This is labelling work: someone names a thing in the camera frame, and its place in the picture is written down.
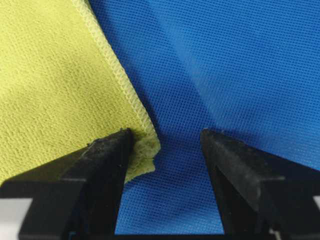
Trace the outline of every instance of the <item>black plastic jaw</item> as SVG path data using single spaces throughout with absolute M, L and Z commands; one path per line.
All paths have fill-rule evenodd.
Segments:
M 0 198 L 30 198 L 19 240 L 114 234 L 133 149 L 129 129 L 5 181 Z
M 320 172 L 205 129 L 202 151 L 227 234 L 320 239 Z

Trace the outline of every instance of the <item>textured fabric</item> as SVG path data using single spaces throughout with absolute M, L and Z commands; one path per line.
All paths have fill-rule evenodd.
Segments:
M 120 128 L 135 133 L 126 180 L 160 144 L 83 0 L 0 3 L 0 183 Z
M 320 169 L 320 1 L 90 2 L 162 146 L 126 186 L 117 233 L 223 232 L 205 127 Z

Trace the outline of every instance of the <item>yellow microfiber towel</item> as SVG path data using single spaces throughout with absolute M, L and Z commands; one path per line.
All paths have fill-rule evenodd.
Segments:
M 0 1 L 0 184 L 120 128 L 126 181 L 153 171 L 157 134 L 86 1 Z

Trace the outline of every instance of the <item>blue mesh fabric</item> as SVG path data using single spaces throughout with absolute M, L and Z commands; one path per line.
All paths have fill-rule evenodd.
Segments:
M 223 233 L 203 128 L 320 169 L 320 1 L 90 2 L 162 144 L 116 233 Z

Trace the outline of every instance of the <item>stitched hem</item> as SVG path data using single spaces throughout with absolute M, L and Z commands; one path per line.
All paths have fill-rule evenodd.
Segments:
M 142 137 L 135 143 L 131 165 L 128 169 L 125 181 L 130 181 L 141 174 L 153 172 L 155 170 L 153 158 L 158 153 L 161 146 L 151 119 L 149 118 L 145 107 L 140 102 L 124 68 L 121 66 L 116 54 L 106 40 L 96 17 L 85 3 L 85 0 L 71 0 L 71 2 L 82 16 L 99 51 L 111 67 L 112 73 L 114 74 L 120 89 L 138 117 L 143 131 L 146 133 L 145 137 Z

